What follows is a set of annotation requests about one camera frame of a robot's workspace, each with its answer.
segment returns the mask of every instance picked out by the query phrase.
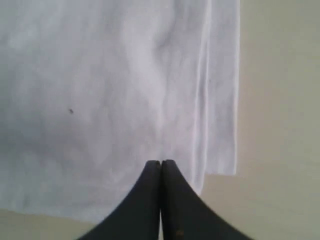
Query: wrinkled fabric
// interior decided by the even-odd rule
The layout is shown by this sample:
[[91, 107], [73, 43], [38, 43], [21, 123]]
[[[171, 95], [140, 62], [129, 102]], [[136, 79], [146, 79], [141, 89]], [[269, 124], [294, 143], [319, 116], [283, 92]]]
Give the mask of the wrinkled fabric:
[[0, 208], [99, 222], [147, 160], [236, 170], [236, 0], [0, 0]]

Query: beige wall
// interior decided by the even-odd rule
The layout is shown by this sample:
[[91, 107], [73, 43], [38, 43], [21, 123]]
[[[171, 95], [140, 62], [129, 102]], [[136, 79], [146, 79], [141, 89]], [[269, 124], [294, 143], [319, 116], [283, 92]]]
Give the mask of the beige wall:
[[[320, 1], [241, 1], [238, 173], [202, 197], [257, 240], [320, 239]], [[0, 212], [0, 239], [80, 236], [90, 224]]]

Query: white towel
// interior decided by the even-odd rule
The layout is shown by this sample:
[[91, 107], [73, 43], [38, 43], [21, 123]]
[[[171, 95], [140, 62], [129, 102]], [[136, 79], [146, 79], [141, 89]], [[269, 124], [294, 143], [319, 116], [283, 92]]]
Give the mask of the white towel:
[[147, 160], [235, 173], [238, 1], [0, 2], [0, 208], [96, 223]]

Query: white cloth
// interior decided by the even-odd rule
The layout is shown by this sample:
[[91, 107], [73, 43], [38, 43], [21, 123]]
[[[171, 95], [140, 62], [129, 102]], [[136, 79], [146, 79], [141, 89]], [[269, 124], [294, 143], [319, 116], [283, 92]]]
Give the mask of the white cloth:
[[236, 0], [0, 2], [0, 208], [99, 222], [147, 160], [235, 173]]

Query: beige background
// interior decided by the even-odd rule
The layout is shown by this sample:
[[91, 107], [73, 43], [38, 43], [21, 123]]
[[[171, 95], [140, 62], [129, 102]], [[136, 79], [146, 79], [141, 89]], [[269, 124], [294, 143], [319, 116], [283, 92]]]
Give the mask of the beige background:
[[[320, 239], [320, 1], [243, 0], [238, 171], [202, 198], [257, 240]], [[0, 239], [70, 240], [92, 226], [0, 211]]]

